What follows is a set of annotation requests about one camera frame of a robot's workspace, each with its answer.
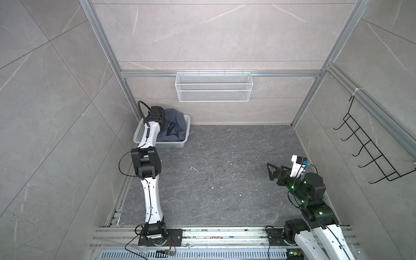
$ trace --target aluminum frame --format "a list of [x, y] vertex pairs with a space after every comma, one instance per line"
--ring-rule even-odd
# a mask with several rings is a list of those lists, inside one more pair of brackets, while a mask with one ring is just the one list
[[416, 137], [335, 64], [329, 64], [328, 71], [416, 159]]
[[347, 42], [348, 38], [350, 37], [352, 31], [354, 30], [357, 23], [360, 21], [361, 17], [363, 16], [365, 10], [367, 9], [368, 5], [370, 4], [371, 0], [357, 0], [351, 14], [349, 15], [347, 21], [345, 22], [344, 28], [340, 35], [338, 36], [334, 46], [332, 47], [331, 52], [329, 53], [328, 57], [326, 58], [324, 65], [321, 69], [321, 76], [319, 79], [316, 79], [311, 88], [309, 89], [308, 93], [306, 94], [305, 98], [303, 99], [302, 104], [300, 105], [298, 111], [295, 114], [292, 122], [290, 123], [293, 128], [297, 126], [299, 120], [303, 116], [306, 111], [306, 108], [309, 106], [310, 102], [312, 101], [314, 95], [318, 91], [319, 86], [321, 85], [323, 79], [328, 73], [327, 67], [330, 63], [334, 63], [337, 59], [338, 55], [341, 53], [342, 48], [344, 47], [345, 43]]
[[117, 62], [116, 56], [114, 55], [114, 52], [111, 49], [111, 45], [105, 35], [104, 29], [101, 25], [100, 20], [98, 19], [97, 13], [95, 12], [95, 9], [91, 0], [79, 0], [79, 2], [81, 3], [82, 8], [84, 9], [85, 15], [87, 16], [91, 24], [91, 27], [94, 30], [95, 35], [97, 36], [97, 39], [104, 51], [104, 54], [107, 57], [107, 60], [111, 68], [113, 69], [117, 80], [119, 81], [121, 85], [121, 89], [123, 90], [124, 95], [126, 95], [127, 101], [129, 102], [131, 109], [133, 110], [133, 113], [136, 116], [137, 121], [139, 121], [141, 117], [139, 114], [139, 109], [136, 104], [136, 100], [134, 99], [134, 96], [131, 93], [131, 90], [129, 86], [127, 85], [125, 79], [121, 76], [121, 69], [120, 69], [119, 63]]
[[241, 73], [249, 72], [252, 77], [319, 77], [320, 70], [122, 70], [121, 76], [128, 77], [176, 77], [178, 73]]
[[[264, 226], [168, 226], [167, 228], [183, 229], [183, 239], [177, 248], [260, 248], [268, 247], [269, 240]], [[136, 237], [135, 226], [117, 226], [97, 228], [90, 244], [90, 249], [121, 249]], [[357, 239], [350, 227], [342, 227], [344, 237], [353, 250], [360, 248]], [[314, 233], [318, 244], [322, 246]], [[137, 245], [139, 238], [131, 242]], [[273, 246], [274, 248], [299, 248], [294, 245]]]

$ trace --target marble tile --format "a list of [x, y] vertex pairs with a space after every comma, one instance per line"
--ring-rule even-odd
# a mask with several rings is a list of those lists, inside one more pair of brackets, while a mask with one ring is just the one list
[[[250, 98], [304, 98], [313, 77], [253, 77]], [[136, 98], [177, 99], [174, 77], [128, 78]]]
[[[301, 217], [266, 169], [268, 161], [290, 165], [292, 154], [303, 154], [290, 126], [192, 125], [184, 148], [158, 153], [167, 225], [282, 225]], [[145, 212], [143, 187], [134, 178], [120, 224], [141, 224]]]
[[113, 74], [88, 21], [58, 36], [52, 45], [92, 100]]
[[111, 76], [92, 102], [117, 135], [130, 105], [115, 75]]
[[324, 178], [328, 196], [341, 222], [351, 225], [367, 258], [403, 259], [356, 178], [309, 108], [299, 121], [296, 132], [307, 157]]
[[0, 68], [48, 41], [19, 0], [0, 2]]
[[22, 0], [49, 40], [87, 20], [78, 0]]
[[0, 70], [0, 212], [89, 102], [50, 43]]
[[220, 62], [324, 60], [354, 5], [94, 6], [118, 60]]
[[[105, 225], [123, 180], [118, 162], [125, 152], [116, 138], [75, 214], [55, 259], [86, 259], [95, 230]], [[127, 158], [121, 162], [122, 171], [127, 171], [130, 161]]]
[[127, 78], [135, 98], [178, 99], [175, 77]]
[[317, 69], [324, 61], [280, 62], [123, 62], [121, 69]]
[[126, 150], [137, 147], [137, 144], [133, 142], [133, 136], [134, 132], [136, 132], [138, 124], [139, 123], [136, 119], [136, 116], [130, 109], [126, 119], [123, 122], [123, 125], [120, 128], [119, 133], [117, 134], [117, 138], [120, 140]]
[[[342, 118], [350, 105], [348, 102], [350, 96], [350, 93], [334, 78], [328, 78], [319, 88], [310, 108], [340, 152], [402, 256], [405, 259], [412, 259], [415, 257], [415, 253], [408, 249], [415, 246], [412, 241], [415, 240], [416, 231], [414, 225], [416, 206], [413, 203], [416, 196], [414, 190], [416, 172], [394, 181], [384, 180], [376, 184], [368, 183], [368, 181], [374, 182], [383, 177], [380, 169], [375, 163], [359, 168], [358, 165], [365, 165], [371, 161], [369, 154], [364, 150], [358, 157], [352, 156], [352, 154], [357, 154], [361, 148], [357, 138], [352, 137], [348, 141], [342, 142], [341, 138], [350, 136], [351, 130], [347, 126], [343, 126], [338, 131], [333, 129], [342, 124]], [[399, 173], [404, 174], [415, 168], [414, 159], [358, 101], [353, 102], [350, 114]], [[360, 135], [360, 138], [368, 140], [363, 134]], [[379, 154], [373, 145], [368, 144], [366, 147], [373, 157]], [[392, 167], [383, 158], [378, 159], [377, 162], [386, 173], [393, 172]]]
[[250, 98], [304, 98], [314, 77], [254, 77]]
[[91, 103], [0, 217], [0, 258], [54, 258], [115, 138]]
[[92, 0], [94, 4], [345, 4], [355, 0]]
[[416, 135], [416, 44], [360, 21], [336, 64]]
[[302, 98], [251, 99], [248, 102], [179, 102], [136, 99], [149, 106], [175, 108], [191, 116], [191, 124], [290, 124]]
[[405, 39], [416, 42], [416, 2], [372, 0], [363, 19]]

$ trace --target laundry basket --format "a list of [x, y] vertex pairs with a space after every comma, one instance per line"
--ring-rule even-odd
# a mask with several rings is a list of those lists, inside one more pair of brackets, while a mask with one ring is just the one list
[[248, 101], [253, 80], [249, 72], [184, 72], [175, 87], [180, 102]]
[[[188, 140], [189, 135], [189, 127], [191, 126], [191, 117], [189, 115], [183, 115], [186, 122], [186, 136], [185, 140], [181, 142], [156, 142], [156, 147], [165, 147], [165, 148], [183, 148], [185, 146], [185, 142]], [[136, 132], [134, 133], [133, 142], [139, 144], [141, 138], [143, 137], [144, 133], [144, 123], [143, 118], [140, 120], [139, 125], [136, 128]]]

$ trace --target black mounting plate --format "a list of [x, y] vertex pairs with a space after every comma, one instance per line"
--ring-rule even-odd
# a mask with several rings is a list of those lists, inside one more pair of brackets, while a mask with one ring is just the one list
[[[169, 246], [169, 236], [172, 238], [172, 242], [175, 246], [177, 247], [181, 246], [183, 229], [180, 229], [180, 228], [167, 229], [166, 233], [168, 234], [168, 240], [163, 246]], [[146, 238], [143, 235], [139, 237], [138, 245], [155, 246], [152, 243], [152, 241], [146, 240]]]
[[269, 245], [287, 245], [283, 240], [283, 228], [266, 228]]

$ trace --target metal vent grate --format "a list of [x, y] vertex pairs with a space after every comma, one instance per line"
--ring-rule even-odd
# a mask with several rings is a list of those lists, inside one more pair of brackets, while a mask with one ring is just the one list
[[[149, 260], [167, 259], [166, 256], [156, 253], [156, 249], [149, 249], [147, 254], [132, 250]], [[270, 259], [287, 259], [286, 249], [271, 248]], [[218, 259], [242, 259], [242, 260], [266, 260], [267, 248], [244, 248], [244, 249], [178, 249], [175, 256], [169, 256], [176, 260], [218, 260]], [[100, 260], [132, 260], [142, 259], [141, 257], [123, 249], [103, 250]]]
[[176, 91], [181, 102], [248, 101], [253, 80], [250, 73], [178, 73]]

